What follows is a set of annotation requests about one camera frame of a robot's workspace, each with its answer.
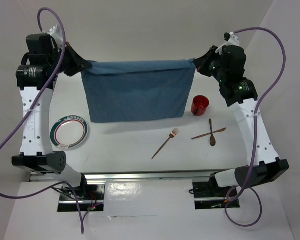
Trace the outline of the blue cloth placemat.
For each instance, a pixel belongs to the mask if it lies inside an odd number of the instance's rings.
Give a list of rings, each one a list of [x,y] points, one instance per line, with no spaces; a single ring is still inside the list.
[[[93,123],[183,117],[193,85],[193,59],[91,62],[81,73]]]

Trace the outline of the copper knife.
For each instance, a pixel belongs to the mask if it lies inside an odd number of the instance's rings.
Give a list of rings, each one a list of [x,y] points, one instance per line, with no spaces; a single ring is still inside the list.
[[[199,138],[203,138],[203,137],[209,136],[211,134],[222,133],[222,132],[226,131],[226,129],[227,128],[224,127],[224,128],[219,129],[219,130],[216,130],[216,131],[212,131],[212,132],[209,132],[209,133],[205,133],[205,134],[202,134],[202,135],[195,136],[195,137],[193,137],[191,139],[195,140],[195,139],[199,139]]]

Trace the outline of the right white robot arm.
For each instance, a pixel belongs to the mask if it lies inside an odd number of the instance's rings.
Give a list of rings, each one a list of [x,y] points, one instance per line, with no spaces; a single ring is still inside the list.
[[[233,113],[247,152],[246,166],[211,174],[208,190],[220,196],[226,188],[251,188],[277,180],[289,169],[286,159],[279,157],[269,138],[259,107],[253,82],[246,77],[247,56],[240,46],[212,46],[194,60],[197,71],[217,80],[219,91]]]

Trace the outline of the copper fork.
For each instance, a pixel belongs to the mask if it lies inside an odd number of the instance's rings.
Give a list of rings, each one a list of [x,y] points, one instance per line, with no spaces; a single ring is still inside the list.
[[[179,133],[179,129],[175,128],[170,134],[168,139],[162,144],[162,146],[156,151],[156,153],[152,156],[152,160],[158,155],[158,153],[166,146],[166,144]]]

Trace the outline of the white plate green red rim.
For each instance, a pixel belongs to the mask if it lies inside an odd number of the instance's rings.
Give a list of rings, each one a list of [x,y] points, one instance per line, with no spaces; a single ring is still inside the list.
[[[83,143],[89,133],[87,121],[78,115],[58,120],[50,130],[50,141],[59,149],[72,149]]]

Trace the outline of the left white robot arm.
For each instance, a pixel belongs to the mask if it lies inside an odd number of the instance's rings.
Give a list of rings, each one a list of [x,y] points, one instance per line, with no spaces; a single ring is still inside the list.
[[[17,86],[23,103],[23,140],[20,153],[12,157],[15,167],[40,175],[51,175],[67,182],[78,200],[87,197],[89,187],[82,173],[67,164],[66,153],[54,151],[50,139],[50,105],[60,73],[72,77],[92,65],[79,56],[56,33],[26,37],[28,53],[16,71]]]

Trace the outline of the red mug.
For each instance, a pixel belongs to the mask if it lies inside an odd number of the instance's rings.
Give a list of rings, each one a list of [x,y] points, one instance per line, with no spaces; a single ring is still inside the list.
[[[191,113],[194,116],[203,116],[206,113],[209,105],[210,101],[207,97],[203,95],[197,95],[192,100]]]

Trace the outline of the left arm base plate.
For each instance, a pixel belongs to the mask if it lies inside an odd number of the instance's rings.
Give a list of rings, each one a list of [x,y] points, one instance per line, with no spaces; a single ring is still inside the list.
[[[78,204],[82,212],[103,212],[105,199],[105,184],[87,185],[85,192],[75,189]],[[77,203],[73,192],[65,186],[55,187],[59,194],[57,211],[59,213],[77,212]]]

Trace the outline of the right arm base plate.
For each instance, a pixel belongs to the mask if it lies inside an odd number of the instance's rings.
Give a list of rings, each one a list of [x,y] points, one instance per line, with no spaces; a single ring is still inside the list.
[[[227,203],[227,193],[230,187],[212,189],[208,182],[193,182],[188,192],[194,197],[196,210],[224,209]]]

